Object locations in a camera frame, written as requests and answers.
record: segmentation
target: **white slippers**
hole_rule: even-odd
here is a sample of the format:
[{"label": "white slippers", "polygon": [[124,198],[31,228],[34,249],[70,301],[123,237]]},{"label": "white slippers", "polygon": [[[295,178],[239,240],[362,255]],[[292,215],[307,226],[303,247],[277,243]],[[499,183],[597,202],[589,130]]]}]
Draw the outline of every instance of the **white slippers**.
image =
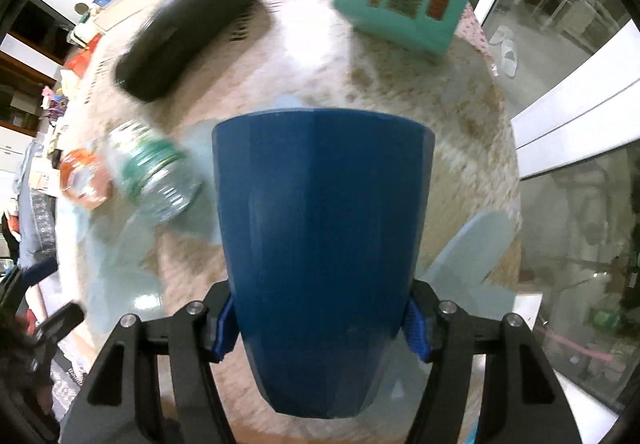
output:
[{"label": "white slippers", "polygon": [[498,45],[502,43],[502,71],[510,78],[515,77],[516,68],[518,68],[518,55],[516,54],[516,45],[513,42],[513,30],[506,25],[501,25],[494,32],[489,40],[490,45]]},{"label": "white slippers", "polygon": [[513,30],[511,30],[506,25],[501,25],[494,32],[494,35],[491,36],[491,39],[489,40],[489,44],[490,45],[498,45],[498,43],[500,43],[501,41],[504,41],[506,39],[513,39]]},{"label": "white slippers", "polygon": [[510,78],[515,77],[518,68],[518,55],[513,41],[506,39],[502,42],[502,71]]}]

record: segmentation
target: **glass door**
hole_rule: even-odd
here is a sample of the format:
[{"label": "glass door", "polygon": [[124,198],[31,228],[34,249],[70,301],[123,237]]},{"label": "glass door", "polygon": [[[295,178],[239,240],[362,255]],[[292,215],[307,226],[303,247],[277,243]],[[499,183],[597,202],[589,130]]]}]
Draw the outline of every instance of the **glass door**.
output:
[{"label": "glass door", "polygon": [[[546,98],[546,109],[561,110],[565,97]],[[527,115],[513,121],[516,137],[541,117]],[[636,79],[517,149],[520,283],[543,293],[534,335],[566,378],[586,444],[600,441],[640,386],[638,117]]]},{"label": "glass door", "polygon": [[[512,118],[557,91],[588,60],[595,59],[590,71],[604,66],[606,57],[598,54],[618,33],[637,32],[633,26],[624,30],[629,14],[620,0],[473,0],[471,4],[490,44]],[[632,60],[627,56],[624,62],[629,65]],[[580,78],[573,81],[579,84]],[[615,82],[611,84],[603,99],[617,91]],[[562,89],[565,95],[570,90]]]}]

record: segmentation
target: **cabinet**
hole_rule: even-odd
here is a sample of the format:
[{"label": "cabinet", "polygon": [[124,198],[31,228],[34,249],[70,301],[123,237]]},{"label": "cabinet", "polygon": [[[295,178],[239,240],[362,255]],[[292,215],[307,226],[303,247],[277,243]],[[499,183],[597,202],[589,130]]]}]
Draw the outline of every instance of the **cabinet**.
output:
[{"label": "cabinet", "polygon": [[15,172],[33,137],[0,126],[0,170]]}]

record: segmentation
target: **floor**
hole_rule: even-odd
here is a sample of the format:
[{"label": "floor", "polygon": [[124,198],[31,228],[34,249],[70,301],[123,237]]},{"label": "floor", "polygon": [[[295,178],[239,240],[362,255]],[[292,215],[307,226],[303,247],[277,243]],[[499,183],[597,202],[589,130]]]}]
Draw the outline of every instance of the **floor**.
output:
[{"label": "floor", "polygon": [[500,67],[502,46],[489,45],[498,67],[498,80],[505,94],[510,119],[546,94],[591,56],[552,26],[541,30],[540,24],[529,14],[530,9],[526,4],[510,10],[497,9],[492,11],[483,27],[488,40],[500,25],[506,25],[513,31],[518,58],[515,77],[508,77]]}]

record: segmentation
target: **plastic water bottle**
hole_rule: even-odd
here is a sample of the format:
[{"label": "plastic water bottle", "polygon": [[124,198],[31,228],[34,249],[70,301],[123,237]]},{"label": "plastic water bottle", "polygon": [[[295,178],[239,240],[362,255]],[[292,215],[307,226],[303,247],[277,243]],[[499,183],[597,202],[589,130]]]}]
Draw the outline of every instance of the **plastic water bottle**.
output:
[{"label": "plastic water bottle", "polygon": [[148,218],[160,223],[189,205],[201,179],[186,154],[144,122],[130,120],[109,134],[108,164],[116,184]]}]

